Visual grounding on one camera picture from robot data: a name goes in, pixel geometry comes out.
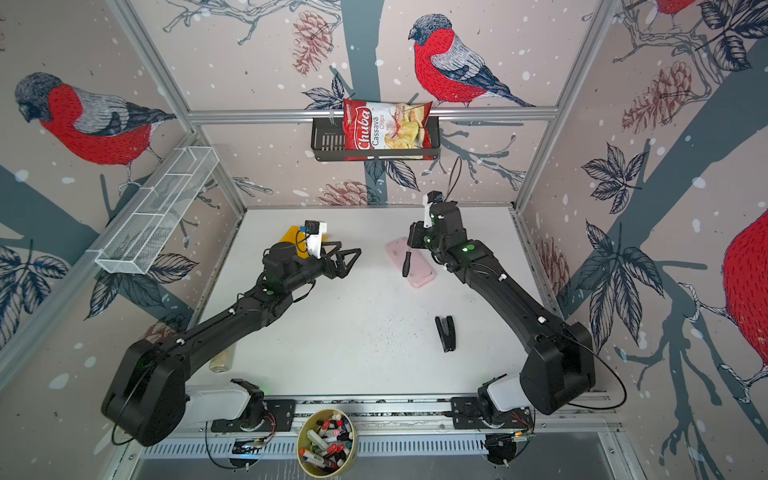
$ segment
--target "pine cone illustration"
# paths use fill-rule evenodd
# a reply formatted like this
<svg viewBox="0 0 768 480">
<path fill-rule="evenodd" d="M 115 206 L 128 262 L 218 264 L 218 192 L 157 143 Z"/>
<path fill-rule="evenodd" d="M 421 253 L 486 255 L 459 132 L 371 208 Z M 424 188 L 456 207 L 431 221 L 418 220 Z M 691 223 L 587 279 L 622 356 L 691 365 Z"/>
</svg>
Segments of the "pine cone illustration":
<svg viewBox="0 0 768 480">
<path fill-rule="evenodd" d="M 306 77 L 310 69 L 318 71 L 331 51 L 331 27 L 315 12 L 301 12 L 293 24 L 293 67 Z"/>
<path fill-rule="evenodd" d="M 691 97 L 690 67 L 682 61 L 676 61 L 671 67 L 659 70 L 650 87 L 643 94 L 635 97 L 629 111 L 624 111 L 621 129 L 634 127 L 634 133 L 657 124 L 668 124 L 680 107 Z"/>
<path fill-rule="evenodd" d="M 339 205 L 367 205 L 369 192 L 374 204 L 379 198 L 365 185 L 355 180 L 347 180 L 336 186 L 327 184 L 323 188 L 323 196 L 317 197 L 321 204 L 337 207 Z"/>
<path fill-rule="evenodd" d="M 536 250 L 554 294 L 559 295 L 571 279 L 571 271 L 568 269 L 565 255 L 554 245 L 554 238 L 551 237 L 547 240 L 540 239 Z"/>
</svg>

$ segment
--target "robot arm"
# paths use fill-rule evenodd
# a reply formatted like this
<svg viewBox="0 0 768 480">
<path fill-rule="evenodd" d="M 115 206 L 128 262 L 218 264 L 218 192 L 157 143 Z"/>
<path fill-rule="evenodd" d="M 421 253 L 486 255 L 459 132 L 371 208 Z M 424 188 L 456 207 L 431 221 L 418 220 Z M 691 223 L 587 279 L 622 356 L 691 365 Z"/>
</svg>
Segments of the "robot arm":
<svg viewBox="0 0 768 480">
<path fill-rule="evenodd" d="M 408 245 L 425 248 L 436 263 L 477 291 L 518 336 L 528 359 L 519 376 L 519 387 L 509 378 L 497 388 L 490 382 L 480 388 L 483 398 L 497 411 L 509 410 L 503 392 L 521 389 L 539 412 L 549 415 L 594 386 L 594 359 L 576 342 L 591 347 L 589 332 L 580 323 L 569 326 L 546 310 L 504 271 L 493 252 L 479 240 L 468 240 L 456 202 L 442 201 L 440 192 L 427 196 L 430 227 L 411 225 Z M 483 415 L 491 420 L 493 411 Z"/>
<path fill-rule="evenodd" d="M 319 237 L 319 231 L 311 231 L 310 224 L 319 226 L 307 222 L 310 238 Z M 263 256 L 264 271 L 256 286 L 231 308 L 161 343 L 142 339 L 131 345 L 101 404 L 101 413 L 142 445 L 154 445 L 168 436 L 184 416 L 189 400 L 184 383 L 193 373 L 237 340 L 280 318 L 292 303 L 303 298 L 294 300 L 294 290 L 308 283 L 314 287 L 321 275 L 345 277 L 361 253 L 360 249 L 341 250 L 341 242 L 322 246 L 333 249 L 325 253 L 317 245 L 312 252 L 316 256 L 305 259 L 296 255 L 293 243 L 276 243 Z M 348 255 L 353 257 L 347 263 Z M 234 382 L 248 391 L 251 402 L 263 398 L 257 387 Z"/>
</svg>

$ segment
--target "black cable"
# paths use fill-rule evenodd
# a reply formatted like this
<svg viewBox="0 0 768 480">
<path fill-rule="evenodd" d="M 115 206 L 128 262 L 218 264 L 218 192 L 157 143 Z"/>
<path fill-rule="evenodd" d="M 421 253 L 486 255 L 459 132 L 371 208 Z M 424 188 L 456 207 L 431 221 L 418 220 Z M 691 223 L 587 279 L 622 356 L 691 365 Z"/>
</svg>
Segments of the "black cable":
<svg viewBox="0 0 768 480">
<path fill-rule="evenodd" d="M 212 462 L 212 463 L 213 463 L 215 466 L 217 466 L 217 467 L 219 467 L 219 468 L 223 468 L 224 470 L 240 470 L 240 468 L 239 468 L 239 467 L 227 467 L 227 466 L 224 466 L 224 465 L 219 465 L 219 464 L 218 464 L 218 463 L 216 463 L 216 461 L 214 460 L 214 457 L 212 457 L 212 456 L 210 455 L 210 447 L 208 446 L 208 422 L 205 422 L 205 452 L 208 454 L 208 458 L 210 458 L 211 462 Z"/>
<path fill-rule="evenodd" d="M 128 440 L 124 440 L 123 442 L 118 443 L 114 440 L 114 433 L 118 429 L 118 423 L 120 422 L 120 418 L 122 418 L 123 413 L 125 412 L 125 407 L 128 406 L 128 402 L 131 401 L 131 397 L 134 396 L 134 393 L 136 393 L 136 389 L 139 388 L 139 385 L 141 384 L 141 380 L 144 380 L 144 377 L 147 376 L 147 374 L 152 370 L 152 367 L 154 367 L 154 362 L 147 365 L 147 368 L 144 370 L 143 373 L 141 373 L 141 376 L 139 377 L 139 380 L 136 382 L 136 385 L 134 385 L 134 388 L 131 390 L 131 393 L 128 394 L 128 398 L 125 399 L 123 408 L 120 409 L 120 413 L 118 413 L 118 417 L 114 421 L 114 425 L 112 426 L 112 436 L 110 438 L 110 440 L 112 441 L 112 445 L 116 445 L 119 447 L 120 445 L 125 445 L 134 439 L 134 437 L 130 437 Z"/>
<path fill-rule="evenodd" d="M 624 390 L 624 398 L 617 405 L 614 405 L 614 406 L 609 406 L 609 407 L 589 407 L 589 406 L 586 406 L 586 405 L 578 405 L 577 403 L 568 403 L 568 405 L 574 406 L 574 407 L 578 407 L 580 409 L 590 409 L 590 410 L 613 410 L 613 409 L 617 409 L 620 406 L 622 406 L 627 401 L 627 387 L 624 386 L 624 382 L 621 381 L 621 378 L 619 377 L 619 375 L 616 372 L 614 372 L 614 370 L 605 362 L 605 360 L 600 358 L 600 356 L 597 353 L 595 353 L 593 349 L 591 349 L 588 346 L 584 345 L 583 343 L 577 341 L 576 339 L 572 339 L 571 337 L 569 337 L 567 335 L 564 335 L 564 334 L 558 333 L 558 332 L 556 332 L 556 333 L 558 335 L 562 336 L 563 338 L 572 341 L 573 343 L 575 343 L 576 345 L 580 346 L 581 348 L 587 350 L 589 353 L 592 354 L 592 356 L 594 356 L 594 358 L 600 360 L 600 362 L 603 365 L 605 365 L 605 368 L 607 368 L 608 371 L 611 372 L 611 375 L 616 377 L 616 380 L 619 381 L 619 385 L 621 385 L 621 389 Z"/>
<path fill-rule="evenodd" d="M 461 157 L 456 157 L 456 160 L 453 162 L 453 167 L 451 167 L 451 174 L 448 177 L 448 194 L 445 195 L 445 199 L 443 201 L 447 202 L 448 198 L 451 197 L 451 192 L 453 192 L 453 189 L 456 187 L 456 184 L 458 183 L 458 179 L 462 176 L 462 168 L 464 167 L 464 162 L 459 163 L 461 160 Z M 453 178 L 453 172 L 456 171 L 456 164 L 458 164 L 458 175 L 456 175 L 456 181 L 453 183 L 453 186 L 451 186 L 451 179 Z"/>
</svg>

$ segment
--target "red bird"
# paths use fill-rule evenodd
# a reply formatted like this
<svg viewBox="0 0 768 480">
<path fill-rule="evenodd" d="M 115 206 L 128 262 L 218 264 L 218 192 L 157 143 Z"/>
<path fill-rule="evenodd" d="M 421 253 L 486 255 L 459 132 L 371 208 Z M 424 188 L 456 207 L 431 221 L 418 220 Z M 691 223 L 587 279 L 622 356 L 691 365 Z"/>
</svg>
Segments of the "red bird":
<svg viewBox="0 0 768 480">
<path fill-rule="evenodd" d="M 416 20 L 409 40 L 414 40 L 416 78 L 425 90 L 444 101 L 469 102 L 482 97 L 501 97 L 521 107 L 533 105 L 515 97 L 501 83 L 482 57 L 466 47 L 445 15 L 432 13 Z"/>
<path fill-rule="evenodd" d="M 653 13 L 654 17 L 650 21 L 647 30 L 652 31 L 650 27 L 654 24 L 656 17 L 660 13 L 664 13 L 665 15 L 672 17 L 672 28 L 670 28 L 670 31 L 673 31 L 675 28 L 683 27 L 682 25 L 674 22 L 674 16 L 680 13 L 683 8 L 686 8 L 688 5 L 694 3 L 694 0 L 650 0 L 650 3 L 654 6 L 656 12 Z"/>
<path fill-rule="evenodd" d="M 723 261 L 723 287 L 725 308 L 714 308 L 699 302 L 691 285 L 682 283 L 693 294 L 698 308 L 724 316 L 733 322 L 744 339 L 763 360 L 763 367 L 752 378 L 744 380 L 728 365 L 720 365 L 744 387 L 739 402 L 750 403 L 750 387 L 768 377 L 768 211 L 736 235 L 725 253 Z"/>
<path fill-rule="evenodd" d="M 27 122 L 39 120 L 73 154 L 94 164 L 125 165 L 145 150 L 157 126 L 176 115 L 140 107 L 114 95 L 92 94 L 47 73 L 33 73 L 16 85 L 18 110 Z"/>
</svg>

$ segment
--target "white wire mesh basket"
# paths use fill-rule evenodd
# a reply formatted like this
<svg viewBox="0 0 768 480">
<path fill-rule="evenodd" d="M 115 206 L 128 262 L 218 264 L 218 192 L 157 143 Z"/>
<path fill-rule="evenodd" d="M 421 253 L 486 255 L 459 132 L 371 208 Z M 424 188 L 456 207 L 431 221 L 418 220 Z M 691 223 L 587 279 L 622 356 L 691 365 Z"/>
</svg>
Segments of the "white wire mesh basket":
<svg viewBox="0 0 768 480">
<path fill-rule="evenodd" d="M 219 163 L 211 147 L 175 153 L 168 172 L 154 186 L 143 187 L 149 194 L 96 259 L 109 273 L 146 273 Z"/>
</svg>

